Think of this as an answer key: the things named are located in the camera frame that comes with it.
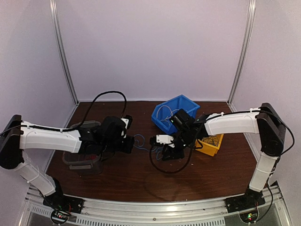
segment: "white robotic arm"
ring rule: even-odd
[[[150,139],[152,146],[163,146],[163,161],[183,158],[184,148],[193,148],[196,140],[208,136],[227,133],[260,134],[261,156],[251,182],[243,196],[227,199],[227,208],[229,212],[240,211],[254,206],[256,202],[264,203],[262,190],[283,152],[286,130],[270,104],[264,103],[260,108],[244,112],[203,115],[197,120],[180,109],[170,121],[178,129],[177,133],[172,136],[156,135]]]
[[[24,150],[29,148],[62,150],[78,154],[101,155],[106,151],[131,153],[134,138],[127,136],[132,122],[125,118],[106,117],[101,125],[73,129],[43,127],[21,120],[20,115],[12,117],[0,137],[0,166],[17,172],[28,183],[35,186],[54,209],[72,206],[73,212],[80,212],[80,200],[68,199],[63,195],[59,182],[45,174],[34,164]]]

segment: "metal corner post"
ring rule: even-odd
[[[71,93],[72,100],[73,100],[74,104],[76,105],[76,104],[78,104],[79,101],[78,101],[76,93],[75,93],[74,85],[73,85],[73,82],[72,82],[72,79],[70,76],[69,67],[67,64],[65,50],[63,47],[63,39],[62,39],[62,35],[61,35],[58,13],[57,13],[57,8],[56,8],[56,0],[49,0],[49,3],[50,3],[51,16],[52,16],[52,20],[53,20],[53,24],[54,24],[54,28],[55,28],[56,42],[57,42],[58,51],[59,51],[60,59],[61,59],[62,66],[63,66],[63,71],[64,71],[64,74],[65,74],[65,77],[67,80],[67,85],[68,85],[69,91]]]
[[[250,0],[249,3],[249,10],[248,10],[248,16],[246,20],[246,30],[245,30],[245,36],[243,40],[243,45],[240,53],[240,58],[234,78],[234,82],[231,88],[230,96],[228,99],[228,104],[232,104],[235,92],[237,90],[238,82],[241,76],[241,72],[243,70],[244,62],[246,60],[246,53],[249,47],[250,43],[250,38],[253,30],[253,25],[254,25],[254,19],[255,19],[255,10],[256,10],[256,0]]]

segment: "yellow box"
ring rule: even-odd
[[[196,149],[196,150],[199,151],[199,152],[208,154],[208,155],[213,157],[215,154],[217,154],[218,150],[220,149],[221,143],[222,143],[222,138],[224,137],[224,135],[223,134],[218,134],[218,135],[216,135],[216,137],[218,139],[218,145],[217,146],[214,146],[214,145],[208,144],[205,141],[199,140],[199,142],[203,145],[203,148],[202,149]],[[196,148],[201,147],[199,142],[196,141]]]

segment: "light purple wall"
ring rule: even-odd
[[[257,1],[254,30],[234,98],[237,110],[270,102],[296,137],[273,179],[283,192],[294,225],[301,208],[301,1]],[[252,136],[260,150],[258,136]],[[286,147],[291,144],[289,134]]]
[[[227,100],[248,0],[64,0],[60,26],[77,96]],[[114,100],[116,96],[103,99]]]
[[[36,124],[63,126],[73,109],[58,55],[49,1],[0,3],[0,130],[13,114]],[[41,169],[50,151],[29,151]],[[0,224],[16,225],[27,184],[0,169]]]

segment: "blue storage bin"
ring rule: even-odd
[[[181,108],[184,109],[190,116],[196,118],[197,110],[200,108],[200,106],[189,100],[186,96],[180,95],[157,105],[151,115],[151,120],[163,132],[171,135],[178,130],[168,119]]]

